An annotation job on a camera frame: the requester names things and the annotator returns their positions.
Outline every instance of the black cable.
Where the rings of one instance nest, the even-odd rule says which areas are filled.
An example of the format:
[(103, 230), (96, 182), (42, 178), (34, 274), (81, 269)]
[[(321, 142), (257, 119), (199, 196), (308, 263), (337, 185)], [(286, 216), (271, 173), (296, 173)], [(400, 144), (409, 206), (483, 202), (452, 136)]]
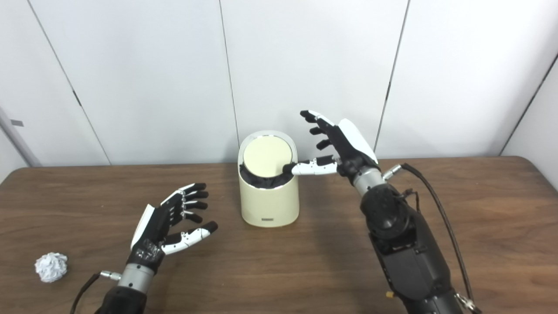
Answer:
[(70, 310), (70, 314), (74, 314), (75, 313), (75, 308), (78, 306), (78, 302), (79, 299), (81, 298), (81, 296), (85, 293), (85, 291), (87, 291), (87, 289), (89, 289), (89, 287), (91, 287), (91, 285), (97, 280), (99, 279), (99, 277), (101, 276), (100, 273), (95, 273), (91, 276), (91, 278), (89, 278), (89, 280), (83, 285), (83, 287), (79, 290), (78, 295), (75, 296), (75, 300), (74, 300), (74, 304), (72, 304), (71, 306), (71, 310)]
[(434, 202), (436, 202), (436, 206), (438, 207), (438, 210), (440, 211), (440, 215), (442, 215), (442, 219), (444, 220), (444, 224), (446, 225), (446, 229), (448, 230), (448, 234), (450, 235), (451, 244), (454, 247), (455, 255), (457, 256), (457, 260), (459, 262), (459, 268), (461, 269), (461, 275), (463, 276), (463, 282), (465, 283), (465, 289), (467, 291), (467, 297), (471, 301), (474, 301), (473, 300), (473, 290), (471, 289), (471, 283), (469, 282), (469, 276), (467, 276), (467, 270), (465, 269), (465, 263), (463, 262), (463, 257), (461, 257), (461, 251), (459, 250), (459, 246), (457, 245), (457, 240), (455, 239), (455, 235), (453, 233), (453, 230), (451, 229), (450, 221), (448, 219), (448, 216), (446, 215), (446, 211), (444, 210), (444, 207), (442, 206), (442, 203), (440, 202), (440, 199), (438, 198), (438, 195), (436, 194), (436, 192), (434, 192), (433, 187), (430, 185), (430, 183), (428, 183), (428, 181), (422, 175), (422, 173), (420, 173), (420, 171), (418, 171), (413, 166), (411, 166), (407, 163), (402, 164), (401, 168), (407, 170), (408, 172), (414, 174), (417, 178), (419, 178), (424, 183), (424, 185), (426, 186), (426, 188), (428, 189), (430, 194), (432, 194), (432, 198), (434, 199)]

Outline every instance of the panel seam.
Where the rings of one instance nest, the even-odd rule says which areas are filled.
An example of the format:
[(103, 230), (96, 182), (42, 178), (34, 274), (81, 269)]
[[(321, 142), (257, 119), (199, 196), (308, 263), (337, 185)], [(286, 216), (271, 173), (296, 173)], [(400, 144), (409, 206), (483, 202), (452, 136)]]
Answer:
[(407, 0), (407, 7), (405, 8), (405, 15), (403, 16), (403, 24), (401, 25), (401, 32), (399, 34), (399, 40), (397, 41), (397, 49), (395, 50), (395, 56), (393, 57), (393, 66), (391, 67), (391, 74), (389, 75), (389, 83), (386, 89), (386, 99), (384, 99), (384, 105), (382, 107), (382, 115), (380, 116), (380, 123), (378, 125), (378, 132), (376, 133), (376, 141), (374, 142), (374, 152), (378, 146), (378, 140), (380, 138), (380, 130), (382, 129), (382, 123), (384, 119), (384, 114), (386, 113), (387, 101), (389, 98), (389, 92), (391, 90), (391, 83), (393, 81), (393, 73), (395, 72), (395, 66), (397, 64), (397, 57), (399, 56), (399, 48), (401, 47), (401, 40), (403, 39), (403, 32), (405, 30), (405, 23), (407, 22), (407, 14), (409, 12), (409, 6), (411, 5), (411, 0)]
[(99, 139), (99, 136), (97, 135), (97, 132), (95, 131), (95, 128), (93, 127), (93, 124), (91, 123), (91, 120), (89, 119), (89, 116), (87, 115), (87, 112), (85, 111), (85, 108), (81, 104), (81, 101), (78, 98), (78, 94), (76, 93), (76, 91), (74, 89), (74, 86), (72, 85), (72, 83), (70, 81), (70, 78), (68, 77), (68, 74), (66, 73), (66, 70), (64, 69), (64, 66), (62, 65), (62, 62), (60, 61), (60, 58), (58, 57), (58, 54), (56, 53), (56, 50), (54, 49), (54, 46), (52, 45), (52, 42), (50, 41), (49, 36), (46, 34), (45, 28), (43, 27), (43, 25), (41, 23), (41, 20), (39, 19), (39, 16), (37, 15), (37, 12), (35, 12), (35, 8), (33, 8), (33, 5), (31, 4), (30, 0), (27, 0), (27, 4), (29, 5), (29, 8), (31, 9), (31, 12), (33, 12), (33, 15), (35, 16), (35, 19), (37, 20), (37, 23), (38, 23), (39, 27), (41, 28), (42, 34), (45, 36), (46, 41), (49, 43), (50, 49), (52, 50), (52, 53), (54, 54), (54, 57), (56, 58), (56, 61), (58, 62), (58, 66), (62, 70), (62, 73), (64, 73), (64, 77), (66, 78), (66, 81), (68, 82), (68, 85), (70, 86), (71, 91), (74, 94), (74, 97), (75, 97), (76, 101), (78, 102), (78, 105), (81, 107), (81, 110), (83, 111), (85, 119), (87, 120), (87, 123), (89, 124), (89, 127), (91, 127), (91, 130), (93, 131), (93, 134), (95, 135), (95, 138), (97, 139), (97, 142), (99, 143), (99, 146), (101, 147), (101, 150), (103, 151), (103, 154), (105, 155), (105, 158), (107, 158), (108, 164), (112, 165), (112, 163), (110, 162), (110, 158), (108, 158), (107, 151), (105, 151), (105, 148), (104, 148), (103, 144), (101, 143), (101, 141)]
[(227, 36), (225, 34), (225, 21), (224, 21), (224, 18), (223, 18), (223, 7), (221, 6), (221, 0), (219, 0), (219, 12), (221, 13), (221, 26), (223, 27), (223, 41), (225, 43), (225, 56), (227, 57), (227, 71), (228, 71), (228, 74), (229, 74), (230, 98), (231, 98), (232, 103), (233, 103), (234, 127), (236, 128), (236, 131), (237, 131), (238, 149), (240, 149), (240, 135), (238, 133), (237, 108), (234, 105), (233, 79), (230, 76), (229, 49), (227, 47)]
[(556, 59), (558, 59), (558, 54), (556, 54), (556, 56), (554, 57), (554, 60), (550, 64), (549, 69), (546, 71), (545, 76), (542, 78), (541, 83), (538, 85), (537, 89), (535, 90), (535, 93), (533, 94), (533, 96), (531, 97), (529, 102), (527, 103), (527, 106), (525, 107), (525, 110), (523, 110), (523, 113), (521, 114), (521, 117), (519, 117), (519, 120), (517, 121), (515, 127), (513, 127), (512, 132), (510, 133), (508, 139), (506, 140), (506, 143), (504, 143), (504, 146), (500, 150), (500, 154), (498, 154), (498, 156), (502, 156), (502, 154), (504, 153), (504, 150), (506, 149), (506, 146), (508, 146), (509, 141), (512, 139), (513, 134), (516, 132), (517, 127), (520, 125), (521, 121), (525, 117), (525, 114), (527, 113), (527, 110), (529, 110), (529, 107), (531, 106), (531, 104), (533, 104), (533, 101), (537, 97), (538, 92), (541, 90), (542, 85), (544, 84), (544, 82), (546, 81), (546, 78), (549, 76), (550, 71), (554, 67), (554, 64), (556, 63)]

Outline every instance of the white wall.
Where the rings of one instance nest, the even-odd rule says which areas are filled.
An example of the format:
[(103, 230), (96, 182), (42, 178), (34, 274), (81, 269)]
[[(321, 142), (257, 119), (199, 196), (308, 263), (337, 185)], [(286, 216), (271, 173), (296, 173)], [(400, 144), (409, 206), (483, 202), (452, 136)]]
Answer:
[(406, 0), (31, 3), (83, 104), (29, 5), (0, 2), (0, 120), (33, 165), (231, 161), (261, 129), (326, 154), (304, 109), (381, 158), (495, 155), (558, 51), (558, 2), (413, 0), (384, 108)]
[(0, 47), (0, 119), (32, 165), (108, 164), (26, 1), (0, 1)]
[(558, 189), (558, 65), (554, 65), (502, 155), (530, 160)]
[(112, 164), (234, 160), (218, 0), (32, 0)]
[(21, 158), (21, 155), (13, 147), (6, 133), (0, 128), (0, 183), (12, 171), (23, 167), (27, 167), (27, 163)]
[(380, 158), (497, 155), (558, 51), (558, 2), (411, 1)]
[(317, 155), (301, 110), (376, 140), (406, 0), (222, 1), (238, 133), (289, 134)]

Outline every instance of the cable connector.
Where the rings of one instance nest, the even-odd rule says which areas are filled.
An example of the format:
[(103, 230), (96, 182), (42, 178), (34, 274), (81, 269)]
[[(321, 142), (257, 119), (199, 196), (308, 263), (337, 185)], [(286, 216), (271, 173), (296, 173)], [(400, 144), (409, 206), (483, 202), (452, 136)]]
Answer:
[(388, 181), (392, 176), (401, 171), (401, 169), (403, 169), (401, 165), (395, 165), (390, 170), (384, 172), (384, 174), (382, 174), (382, 178), (384, 181)]
[(101, 277), (112, 279), (114, 281), (120, 281), (120, 278), (122, 278), (122, 274), (109, 272), (108, 270), (103, 270), (100, 272), (100, 275)]
[(464, 309), (470, 310), (471, 313), (473, 314), (483, 313), (483, 311), (481, 311), (480, 308), (478, 308), (471, 299), (464, 297), (458, 293), (455, 294), (455, 298), (459, 301), (459, 303), (461, 304), (461, 306), (463, 306)]

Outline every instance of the black robot forearm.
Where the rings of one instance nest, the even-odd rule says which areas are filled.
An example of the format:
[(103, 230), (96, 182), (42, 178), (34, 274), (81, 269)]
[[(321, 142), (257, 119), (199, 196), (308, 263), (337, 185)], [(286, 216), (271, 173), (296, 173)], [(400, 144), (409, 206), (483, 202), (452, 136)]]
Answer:
[(449, 267), (424, 217), (391, 185), (370, 187), (360, 209), (390, 288), (409, 314), (462, 314)]

